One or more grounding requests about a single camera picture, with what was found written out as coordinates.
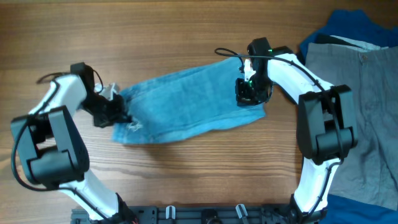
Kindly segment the light blue denim jeans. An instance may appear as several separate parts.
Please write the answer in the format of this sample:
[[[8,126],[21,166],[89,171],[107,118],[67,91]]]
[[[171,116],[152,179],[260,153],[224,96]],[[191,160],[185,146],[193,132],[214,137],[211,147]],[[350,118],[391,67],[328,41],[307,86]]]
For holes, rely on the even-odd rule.
[[[189,68],[120,92],[132,121],[116,123],[121,144],[162,144],[231,129],[265,117],[263,105],[240,107],[235,81],[243,77],[237,58]]]

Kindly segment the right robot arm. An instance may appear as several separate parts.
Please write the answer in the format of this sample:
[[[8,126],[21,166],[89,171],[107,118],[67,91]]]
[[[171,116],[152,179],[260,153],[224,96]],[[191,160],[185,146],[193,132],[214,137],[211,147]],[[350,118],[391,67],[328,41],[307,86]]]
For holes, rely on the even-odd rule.
[[[297,144],[302,173],[287,205],[266,205],[268,222],[317,223],[328,211],[327,195],[336,170],[358,143],[353,92],[312,73],[286,46],[272,48],[263,37],[240,55],[244,78],[236,80],[238,106],[267,103],[279,85],[298,106]]]

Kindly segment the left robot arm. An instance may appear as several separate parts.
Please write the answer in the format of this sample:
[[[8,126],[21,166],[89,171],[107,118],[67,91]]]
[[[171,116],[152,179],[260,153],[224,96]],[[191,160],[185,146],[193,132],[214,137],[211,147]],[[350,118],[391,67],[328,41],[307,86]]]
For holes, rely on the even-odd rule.
[[[78,110],[98,128],[132,121],[116,84],[95,88],[98,72],[80,62],[69,72],[44,75],[50,89],[27,115],[11,121],[11,169],[17,182],[35,192],[61,192],[88,214],[90,223],[138,223],[138,216],[90,170],[88,150],[73,121]]]

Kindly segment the black garment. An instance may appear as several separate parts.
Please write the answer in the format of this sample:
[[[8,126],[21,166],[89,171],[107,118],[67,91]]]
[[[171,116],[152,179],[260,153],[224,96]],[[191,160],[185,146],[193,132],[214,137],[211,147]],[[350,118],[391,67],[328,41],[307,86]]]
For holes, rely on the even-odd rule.
[[[295,55],[297,56],[298,61],[302,65],[306,64],[307,52],[303,52],[303,51],[299,50]]]

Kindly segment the grey shorts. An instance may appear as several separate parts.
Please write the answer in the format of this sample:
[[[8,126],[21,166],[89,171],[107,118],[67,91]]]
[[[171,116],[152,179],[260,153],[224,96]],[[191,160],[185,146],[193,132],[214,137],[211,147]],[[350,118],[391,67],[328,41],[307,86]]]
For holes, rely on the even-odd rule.
[[[305,65],[353,91],[358,145],[336,171],[330,193],[397,209],[397,47],[364,51],[311,43]]]

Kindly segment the dark blue garment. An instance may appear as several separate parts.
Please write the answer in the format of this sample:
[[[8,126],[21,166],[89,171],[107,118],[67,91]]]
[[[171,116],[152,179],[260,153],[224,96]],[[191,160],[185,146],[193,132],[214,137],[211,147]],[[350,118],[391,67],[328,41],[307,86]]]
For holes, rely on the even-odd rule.
[[[335,44],[356,50],[372,51],[397,47],[397,30],[373,23],[363,11],[336,10],[325,27],[300,44],[308,51],[309,44]],[[325,223],[396,223],[397,209],[359,202],[346,197],[328,196]]]

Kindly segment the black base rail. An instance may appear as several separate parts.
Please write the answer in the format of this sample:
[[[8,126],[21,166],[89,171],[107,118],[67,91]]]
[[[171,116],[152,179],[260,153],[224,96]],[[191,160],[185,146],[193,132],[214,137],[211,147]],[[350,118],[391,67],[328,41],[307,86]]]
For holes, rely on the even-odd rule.
[[[244,207],[239,212],[235,207],[180,207],[171,210],[165,207],[141,206],[130,208],[137,216],[139,223],[148,224],[279,224],[279,223],[319,223],[325,218],[328,208],[313,212],[303,220],[303,215],[294,211],[287,204],[265,204],[258,207]]]

